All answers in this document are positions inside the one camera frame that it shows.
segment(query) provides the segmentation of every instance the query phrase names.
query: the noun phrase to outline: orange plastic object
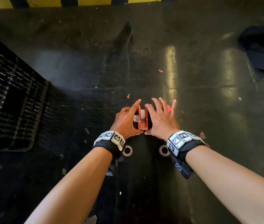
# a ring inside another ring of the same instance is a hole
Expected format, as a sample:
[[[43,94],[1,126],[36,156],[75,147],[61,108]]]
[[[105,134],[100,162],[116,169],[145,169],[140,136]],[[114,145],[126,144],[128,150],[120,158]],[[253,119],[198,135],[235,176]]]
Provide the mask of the orange plastic object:
[[[145,120],[141,120],[141,108],[140,106],[138,107],[138,129],[142,130],[142,131],[147,131],[148,130],[148,126],[149,126],[149,122],[148,122],[148,118],[147,118],[147,108],[145,108]]]

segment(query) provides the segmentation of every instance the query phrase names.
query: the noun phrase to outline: black cap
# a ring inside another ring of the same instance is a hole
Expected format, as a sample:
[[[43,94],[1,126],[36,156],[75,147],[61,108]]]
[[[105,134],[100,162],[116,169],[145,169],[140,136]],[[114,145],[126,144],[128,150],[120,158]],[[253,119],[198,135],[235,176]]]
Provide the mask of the black cap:
[[[250,26],[238,38],[254,68],[264,70],[264,26]]]

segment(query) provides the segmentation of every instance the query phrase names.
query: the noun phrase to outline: glossy floor surface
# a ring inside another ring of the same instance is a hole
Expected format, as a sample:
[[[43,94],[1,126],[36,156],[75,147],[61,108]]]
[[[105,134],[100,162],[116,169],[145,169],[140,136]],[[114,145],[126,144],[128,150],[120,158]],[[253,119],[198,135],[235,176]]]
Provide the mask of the glossy floor surface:
[[[34,147],[0,153],[0,223],[23,223],[139,98],[177,99],[182,129],[264,177],[264,73],[237,45],[260,24],[264,0],[0,10],[0,40],[52,83]],[[239,223],[196,174],[185,180],[160,156],[162,142],[127,143],[133,155],[105,178],[97,223]]]

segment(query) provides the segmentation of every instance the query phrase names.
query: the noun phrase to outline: person's right hand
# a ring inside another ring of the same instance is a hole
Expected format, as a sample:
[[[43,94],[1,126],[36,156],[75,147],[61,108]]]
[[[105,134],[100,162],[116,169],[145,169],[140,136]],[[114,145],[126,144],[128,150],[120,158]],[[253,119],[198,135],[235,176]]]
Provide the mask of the person's right hand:
[[[145,104],[152,120],[152,129],[145,131],[145,134],[153,135],[167,141],[170,135],[180,131],[175,118],[176,100],[172,103],[170,113],[167,111],[167,102],[161,97],[159,100],[157,98],[152,98],[152,101],[156,105],[156,111],[151,104]]]

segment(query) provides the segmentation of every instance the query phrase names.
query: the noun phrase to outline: black plastic basket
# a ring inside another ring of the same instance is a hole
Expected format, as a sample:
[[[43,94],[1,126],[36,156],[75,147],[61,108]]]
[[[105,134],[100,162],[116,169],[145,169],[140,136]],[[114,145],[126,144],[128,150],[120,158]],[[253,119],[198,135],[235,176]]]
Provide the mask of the black plastic basket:
[[[33,146],[48,84],[0,42],[0,151]]]

